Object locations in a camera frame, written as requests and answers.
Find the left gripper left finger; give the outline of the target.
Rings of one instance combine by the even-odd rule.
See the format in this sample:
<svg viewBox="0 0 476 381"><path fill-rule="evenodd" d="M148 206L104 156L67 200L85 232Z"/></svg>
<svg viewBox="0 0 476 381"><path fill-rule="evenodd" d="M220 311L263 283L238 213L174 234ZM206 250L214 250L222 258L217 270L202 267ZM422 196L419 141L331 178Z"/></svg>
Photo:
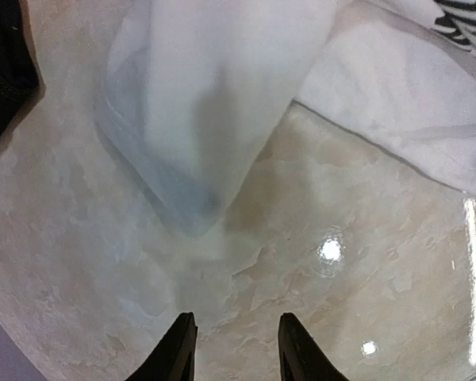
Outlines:
<svg viewBox="0 0 476 381"><path fill-rule="evenodd" d="M194 314L181 313L126 381L194 381L197 335Z"/></svg>

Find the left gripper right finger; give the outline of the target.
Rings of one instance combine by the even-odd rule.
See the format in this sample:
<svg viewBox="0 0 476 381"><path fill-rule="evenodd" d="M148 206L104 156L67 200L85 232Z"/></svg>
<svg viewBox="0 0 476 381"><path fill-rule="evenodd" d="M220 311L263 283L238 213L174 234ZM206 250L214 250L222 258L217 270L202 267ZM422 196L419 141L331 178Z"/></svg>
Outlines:
<svg viewBox="0 0 476 381"><path fill-rule="evenodd" d="M278 350L282 381L348 381L293 313L280 317Z"/></svg>

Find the white cloth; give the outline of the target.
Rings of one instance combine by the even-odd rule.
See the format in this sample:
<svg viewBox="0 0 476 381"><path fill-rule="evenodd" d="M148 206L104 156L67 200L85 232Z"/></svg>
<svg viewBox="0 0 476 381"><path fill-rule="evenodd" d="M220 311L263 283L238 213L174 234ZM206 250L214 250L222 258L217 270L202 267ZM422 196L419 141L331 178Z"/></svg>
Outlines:
<svg viewBox="0 0 476 381"><path fill-rule="evenodd" d="M201 234L292 102L476 194L476 1L136 1L96 119Z"/></svg>

